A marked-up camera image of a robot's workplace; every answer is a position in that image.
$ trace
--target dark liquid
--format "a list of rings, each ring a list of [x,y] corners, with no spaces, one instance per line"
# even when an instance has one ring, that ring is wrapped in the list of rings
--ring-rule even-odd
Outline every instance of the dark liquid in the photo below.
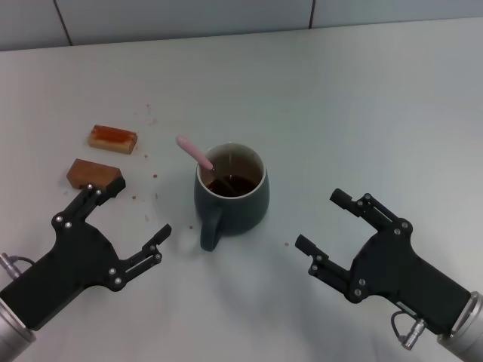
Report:
[[[235,196],[246,195],[247,193],[255,190],[257,187],[257,185],[255,185],[249,179],[245,179],[241,176],[225,176],[223,180],[232,187],[232,189],[236,192],[236,195],[233,194],[233,190],[231,190],[224,182],[221,182],[218,179],[211,181],[211,183],[207,186],[208,189],[219,196],[234,198]]]

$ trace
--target wall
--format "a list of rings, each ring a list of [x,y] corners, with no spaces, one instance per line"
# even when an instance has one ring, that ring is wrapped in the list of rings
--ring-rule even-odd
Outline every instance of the wall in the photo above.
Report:
[[[68,45],[52,0],[1,0],[0,51]]]
[[[482,0],[316,0],[313,27],[483,17]]]
[[[57,0],[73,44],[307,29],[312,0]],[[483,16],[483,0],[314,0],[313,27]],[[68,45],[53,0],[1,0],[0,51]]]

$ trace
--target metal cylinder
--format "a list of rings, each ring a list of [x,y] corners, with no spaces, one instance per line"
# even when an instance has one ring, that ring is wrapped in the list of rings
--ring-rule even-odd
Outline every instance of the metal cylinder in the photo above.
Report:
[[[35,341],[9,307],[0,299],[0,362],[11,362]]]
[[[0,254],[0,265],[7,271],[7,274],[12,279],[17,279],[20,274],[22,274],[19,268],[15,266],[10,257],[5,253]]]
[[[473,292],[457,319],[451,335],[438,336],[438,343],[464,362],[483,360],[483,296]]]
[[[408,351],[413,349],[414,345],[417,342],[417,339],[420,338],[420,335],[423,334],[425,329],[426,322],[422,319],[418,319],[416,323],[412,326],[411,331],[408,333],[405,340],[401,343],[402,346]]]

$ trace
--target pink spoon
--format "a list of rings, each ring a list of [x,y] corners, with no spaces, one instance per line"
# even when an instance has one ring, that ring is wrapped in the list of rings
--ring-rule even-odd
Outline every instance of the pink spoon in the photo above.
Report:
[[[234,188],[227,182],[221,175],[217,175],[217,172],[215,171],[213,164],[208,160],[203,152],[199,150],[198,147],[195,146],[193,142],[188,140],[185,136],[177,136],[176,137],[176,144],[188,155],[193,157],[196,162],[199,163],[201,167],[203,167],[205,170],[208,170],[212,172],[213,176],[215,179],[220,181],[222,184],[224,184],[228,190],[233,193],[234,196],[237,196],[238,193],[234,190]]]

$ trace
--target white table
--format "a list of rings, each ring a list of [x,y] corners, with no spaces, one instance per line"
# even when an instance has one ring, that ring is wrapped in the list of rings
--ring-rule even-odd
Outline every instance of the white table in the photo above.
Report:
[[[395,306],[347,302],[294,242],[349,268],[374,230],[329,197],[371,192],[414,224],[421,257],[483,291],[482,33],[468,19],[1,53],[0,249],[50,250],[75,158],[125,176],[89,219],[120,257],[174,230],[161,265],[120,293],[83,292],[18,361],[455,361],[429,332],[405,351]],[[138,131],[138,149],[90,148],[94,124]],[[198,246],[179,133],[247,144],[268,167],[266,218],[213,253]]]

